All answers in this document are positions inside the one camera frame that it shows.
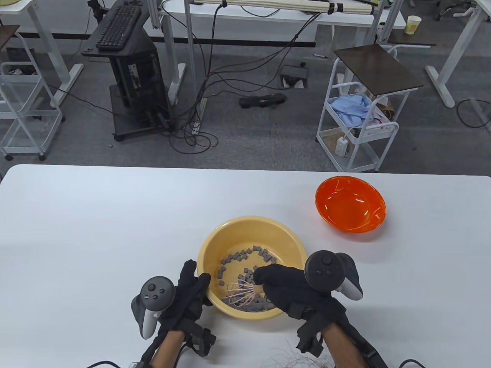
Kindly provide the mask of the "person's right hand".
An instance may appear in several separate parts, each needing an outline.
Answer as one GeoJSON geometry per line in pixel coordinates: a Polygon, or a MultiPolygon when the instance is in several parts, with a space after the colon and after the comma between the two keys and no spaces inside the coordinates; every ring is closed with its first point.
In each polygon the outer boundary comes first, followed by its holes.
{"type": "Polygon", "coordinates": [[[346,316],[346,308],[330,293],[312,288],[301,269],[274,263],[257,268],[253,281],[262,285],[265,296],[275,307],[294,319],[308,321],[321,314],[333,323],[346,316]]]}

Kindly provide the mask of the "person's left hand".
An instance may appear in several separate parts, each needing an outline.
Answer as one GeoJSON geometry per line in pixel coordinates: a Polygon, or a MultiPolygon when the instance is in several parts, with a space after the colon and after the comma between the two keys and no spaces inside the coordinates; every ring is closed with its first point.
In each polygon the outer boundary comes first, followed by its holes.
{"type": "Polygon", "coordinates": [[[196,261],[187,260],[184,263],[175,288],[174,301],[158,318],[159,335],[164,331],[177,331],[183,320],[198,321],[203,312],[203,306],[211,305],[206,296],[211,275],[202,273],[197,277],[195,276],[196,269],[196,261]]]}

